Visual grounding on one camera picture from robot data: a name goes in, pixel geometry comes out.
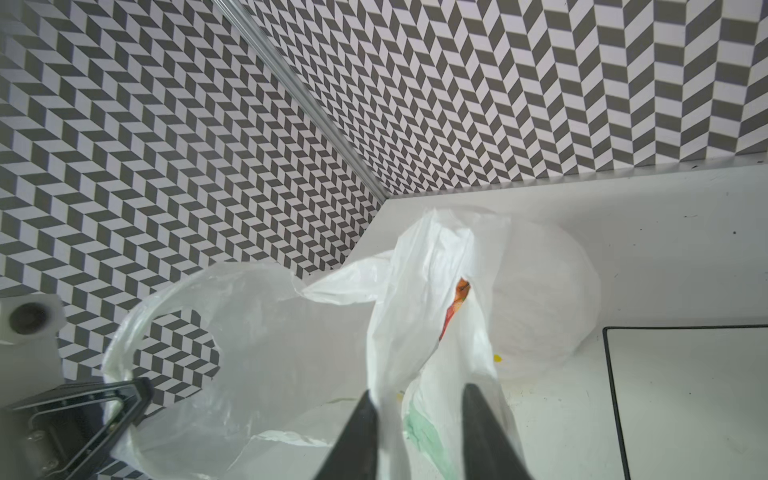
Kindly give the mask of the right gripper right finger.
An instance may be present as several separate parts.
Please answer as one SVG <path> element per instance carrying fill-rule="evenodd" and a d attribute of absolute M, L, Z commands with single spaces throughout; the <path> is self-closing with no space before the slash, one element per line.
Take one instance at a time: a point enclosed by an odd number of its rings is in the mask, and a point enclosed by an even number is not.
<path fill-rule="evenodd" d="M 531 480 L 476 384 L 462 393 L 462 457 L 467 480 Z"/>

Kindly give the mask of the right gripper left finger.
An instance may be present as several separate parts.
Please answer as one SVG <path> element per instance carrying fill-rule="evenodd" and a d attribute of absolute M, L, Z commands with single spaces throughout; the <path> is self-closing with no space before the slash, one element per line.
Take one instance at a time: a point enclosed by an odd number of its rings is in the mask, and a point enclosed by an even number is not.
<path fill-rule="evenodd" d="M 378 427 L 378 411 L 366 390 L 314 479 L 375 480 Z"/>

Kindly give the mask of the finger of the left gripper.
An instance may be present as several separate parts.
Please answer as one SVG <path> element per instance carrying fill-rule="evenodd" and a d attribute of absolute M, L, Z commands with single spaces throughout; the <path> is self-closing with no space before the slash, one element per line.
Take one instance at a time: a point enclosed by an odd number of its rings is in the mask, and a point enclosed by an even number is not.
<path fill-rule="evenodd" d="M 1 477 L 93 477 L 153 395 L 147 378 L 76 382 L 2 407 Z"/>

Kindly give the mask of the white plastic bag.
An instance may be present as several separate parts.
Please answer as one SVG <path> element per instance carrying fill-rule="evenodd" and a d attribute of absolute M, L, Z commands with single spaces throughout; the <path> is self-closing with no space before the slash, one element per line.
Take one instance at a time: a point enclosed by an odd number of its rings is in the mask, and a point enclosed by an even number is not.
<path fill-rule="evenodd" d="M 442 340 L 460 278 L 471 291 Z M 601 282 L 561 228 L 432 209 L 391 250 L 305 283 L 272 262 L 218 263 L 145 298 L 107 349 L 131 380 L 152 323 L 197 313 L 220 353 L 211 383 L 131 427 L 113 455 L 153 479 L 225 479 L 277 443 L 330 447 L 366 390 L 379 415 L 377 479 L 411 477 L 421 452 L 464 479 L 462 393 L 476 384 L 515 452 L 502 386 L 568 359 L 596 327 Z"/>

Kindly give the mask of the red yellow fake peach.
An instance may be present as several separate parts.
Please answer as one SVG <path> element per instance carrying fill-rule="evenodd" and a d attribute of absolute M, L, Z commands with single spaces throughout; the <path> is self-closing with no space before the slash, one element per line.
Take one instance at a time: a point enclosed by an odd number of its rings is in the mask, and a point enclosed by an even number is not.
<path fill-rule="evenodd" d="M 444 319 L 442 331 L 439 337 L 440 340 L 442 340 L 443 337 L 445 336 L 448 325 L 450 324 L 455 314 L 460 310 L 460 308 L 464 304 L 470 291 L 471 291 L 471 284 L 466 279 L 460 278 L 454 290 L 453 300 L 445 313 L 445 319 Z"/>

